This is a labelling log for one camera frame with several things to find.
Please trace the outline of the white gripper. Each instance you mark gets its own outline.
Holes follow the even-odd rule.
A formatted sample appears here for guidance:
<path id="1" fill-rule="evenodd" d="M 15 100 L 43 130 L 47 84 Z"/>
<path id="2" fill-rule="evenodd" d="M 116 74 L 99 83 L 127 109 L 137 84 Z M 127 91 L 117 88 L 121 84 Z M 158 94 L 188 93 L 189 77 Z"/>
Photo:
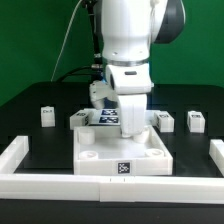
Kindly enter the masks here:
<path id="1" fill-rule="evenodd" d="M 94 81 L 89 95 L 95 109 L 104 108 L 104 99 L 118 103 L 118 116 L 123 136 L 139 135 L 145 126 L 147 94 L 151 92 L 149 64 L 122 67 L 106 66 L 107 83 Z"/>

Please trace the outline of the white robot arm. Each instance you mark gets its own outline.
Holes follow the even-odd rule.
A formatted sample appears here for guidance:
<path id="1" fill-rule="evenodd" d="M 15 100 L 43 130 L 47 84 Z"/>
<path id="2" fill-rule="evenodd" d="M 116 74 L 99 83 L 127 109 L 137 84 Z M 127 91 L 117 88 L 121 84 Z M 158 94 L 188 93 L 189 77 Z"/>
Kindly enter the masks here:
<path id="1" fill-rule="evenodd" d="M 145 126 L 151 91 L 149 57 L 153 43 L 175 40 L 185 25 L 182 0 L 100 0 L 97 23 L 103 37 L 105 79 L 90 85 L 97 109 L 105 98 L 118 104 L 122 135 L 139 135 Z"/>

